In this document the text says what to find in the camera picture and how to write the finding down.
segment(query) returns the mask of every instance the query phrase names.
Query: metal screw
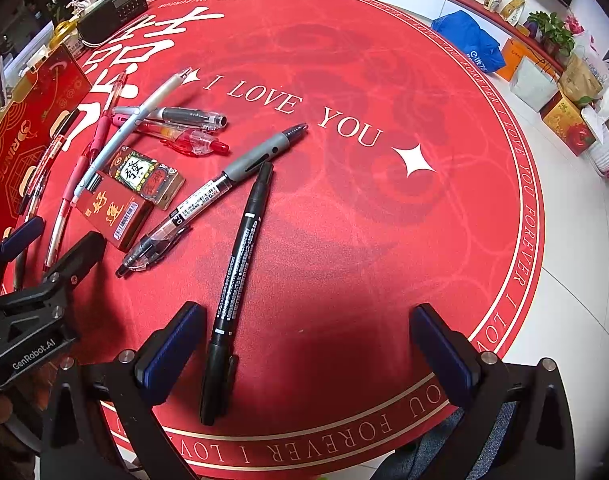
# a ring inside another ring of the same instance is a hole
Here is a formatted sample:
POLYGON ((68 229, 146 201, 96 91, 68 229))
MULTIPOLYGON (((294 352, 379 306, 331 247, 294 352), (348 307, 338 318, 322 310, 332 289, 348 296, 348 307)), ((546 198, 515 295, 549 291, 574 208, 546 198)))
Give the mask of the metal screw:
POLYGON ((123 350, 118 354, 118 361, 126 365, 133 361, 134 357, 136 357, 136 353, 133 350, 123 350))
POLYGON ((543 366, 545 367, 545 370, 553 372, 555 370, 555 361, 549 357, 545 357, 543 359, 543 366))
POLYGON ((488 365, 494 365, 498 362, 498 356, 493 352, 483 352, 482 355, 480 355, 480 359, 483 360, 483 363, 488 365))
POLYGON ((73 364, 75 364, 73 357, 65 357, 60 363, 60 368, 62 368, 62 370, 69 370, 73 364))

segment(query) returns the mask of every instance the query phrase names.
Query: potted plant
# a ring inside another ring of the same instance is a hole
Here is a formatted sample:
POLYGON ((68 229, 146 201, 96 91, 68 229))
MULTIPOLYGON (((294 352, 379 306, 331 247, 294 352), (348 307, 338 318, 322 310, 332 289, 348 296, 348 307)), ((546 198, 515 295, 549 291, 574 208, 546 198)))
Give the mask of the potted plant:
POLYGON ((566 28, 565 22, 555 12, 547 14, 542 11, 531 12, 527 21, 537 23, 546 53, 556 56, 558 61, 565 64, 575 46, 573 34, 566 28))

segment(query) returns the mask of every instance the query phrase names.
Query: pen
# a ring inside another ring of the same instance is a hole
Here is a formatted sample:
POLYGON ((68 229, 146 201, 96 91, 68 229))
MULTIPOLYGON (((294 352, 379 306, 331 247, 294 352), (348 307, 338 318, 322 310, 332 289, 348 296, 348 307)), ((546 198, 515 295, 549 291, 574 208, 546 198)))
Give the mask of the pen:
POLYGON ((233 386, 237 367, 237 358, 232 355, 233 338, 238 326, 249 262, 267 206, 272 174, 273 164, 264 162, 249 193, 238 234, 235 235, 202 380, 200 422, 206 426, 213 425, 217 415, 224 415, 227 397, 233 386))
MULTIPOLYGON (((113 109, 115 114, 133 114, 134 107, 117 106, 113 109)), ((188 124, 199 126, 206 130, 221 130, 227 125, 226 116, 217 112, 206 112, 195 108, 156 108, 147 116, 149 119, 157 121, 171 121, 172 123, 188 124)))
POLYGON ((108 160, 118 150, 123 141, 129 136, 129 134, 131 134, 131 132, 134 131, 138 121, 147 117, 150 111, 153 110, 160 103, 160 101, 169 95, 171 91, 179 87, 186 79, 189 72, 191 72, 191 68, 172 75, 169 79, 162 83, 162 85, 159 86, 158 89, 153 92, 153 94, 151 94, 147 100, 144 101, 144 103, 142 103, 142 105, 138 108, 138 113, 131 115, 131 117, 129 117, 129 119, 118 129, 104 148, 102 148, 102 151, 91 163, 83 178, 78 183, 78 186, 76 186, 75 190, 73 191, 72 205, 75 205, 75 203, 78 202, 78 199, 82 194, 82 190, 87 186, 87 184, 89 184, 89 181, 92 179, 93 175, 96 174, 96 171, 101 170, 104 165, 107 164, 108 160))
POLYGON ((118 99, 120 99, 120 92, 124 88, 125 83, 126 70, 123 70, 123 72, 121 72, 118 76, 118 79, 116 79, 116 82, 113 83, 113 88, 108 95, 107 103, 102 110, 98 124, 96 124, 96 132, 93 136, 93 140, 91 141, 91 150, 89 151, 89 158, 92 162, 96 159, 100 153, 100 150, 107 142, 108 128, 111 124, 111 110, 113 110, 113 107, 118 102, 118 99))
MULTIPOLYGON (((113 116, 114 126, 122 126, 128 116, 117 114, 113 116)), ((162 139, 160 142, 183 155, 199 156, 216 152, 221 155, 229 153, 229 146, 220 142, 216 137, 200 129, 187 128, 181 124, 159 123, 143 119, 136 127, 136 132, 162 139)))
POLYGON ((78 157, 78 161, 73 168, 73 173, 69 177, 66 187, 64 188, 64 192, 62 193, 62 203, 60 204, 60 209, 58 210, 56 222, 54 222, 54 228, 51 231, 49 248, 46 251, 46 257, 44 258, 44 264, 42 266, 42 270, 44 272, 47 272, 47 270, 49 270, 58 259, 60 245, 62 244, 62 235, 64 234, 64 228, 66 227, 66 223, 69 219, 69 214, 72 208, 71 200, 73 198, 73 190, 89 167, 90 151, 91 144, 89 144, 78 157))
POLYGON ((51 143, 38 161, 36 169, 34 170, 33 174, 31 175, 31 178, 28 181, 27 188, 25 190, 25 195, 22 198, 22 201, 20 202, 20 207, 18 208, 19 215, 24 214, 24 211, 27 208, 28 201, 31 199, 34 189, 38 184, 38 180, 40 180, 45 173, 51 170, 51 166, 53 166, 54 162, 56 161, 56 156, 58 155, 58 153, 60 153, 60 149, 64 144, 64 140, 66 139, 65 135, 67 131, 69 131, 69 128, 72 126, 72 124, 75 123, 75 120, 78 118, 78 115, 80 115, 80 110, 78 110, 78 108, 75 108, 73 112, 67 115, 66 119, 63 120, 58 126, 56 133, 51 139, 51 143))
MULTIPOLYGON (((44 194, 44 188, 46 187, 46 181, 49 179, 50 173, 45 173, 36 186, 31 200, 28 204, 27 215, 25 216, 25 223, 31 220, 35 215, 38 214, 38 206, 40 206, 40 200, 44 194)), ((27 263, 27 248, 25 248, 15 259, 13 267, 13 290, 17 291, 22 288, 24 283, 24 271, 27 263)))
POLYGON ((171 214, 146 234, 132 247, 122 260, 116 276, 122 278, 128 272, 145 270, 156 263, 187 232, 187 226, 204 209, 213 204, 233 186, 245 181, 258 171, 260 165, 288 150, 307 131, 307 124, 301 123, 279 132, 252 148, 229 164, 222 173, 208 181, 190 195, 171 214))

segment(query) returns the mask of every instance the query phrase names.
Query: blue bag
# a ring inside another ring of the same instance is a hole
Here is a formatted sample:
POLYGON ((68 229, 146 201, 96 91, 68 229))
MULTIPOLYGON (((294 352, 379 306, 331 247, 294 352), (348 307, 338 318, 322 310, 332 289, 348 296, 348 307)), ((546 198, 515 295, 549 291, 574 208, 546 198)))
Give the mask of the blue bag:
POLYGON ((433 20, 431 28, 458 47, 483 72, 495 72, 506 65, 500 43, 463 10, 433 20))

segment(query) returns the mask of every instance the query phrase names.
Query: orange bag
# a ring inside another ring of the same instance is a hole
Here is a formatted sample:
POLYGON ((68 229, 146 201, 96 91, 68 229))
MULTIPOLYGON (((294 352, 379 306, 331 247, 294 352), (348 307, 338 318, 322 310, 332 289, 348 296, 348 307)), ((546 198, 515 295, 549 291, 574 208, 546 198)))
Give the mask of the orange bag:
POLYGON ((551 64, 516 38, 508 38, 502 47, 502 57, 504 57, 505 63, 507 64, 501 69, 496 70, 496 74, 498 74, 504 80, 511 81, 514 72, 518 68, 520 60, 524 56, 527 56, 531 61, 536 63, 536 66, 541 68, 544 72, 547 72, 550 76, 555 77, 555 70, 551 64))

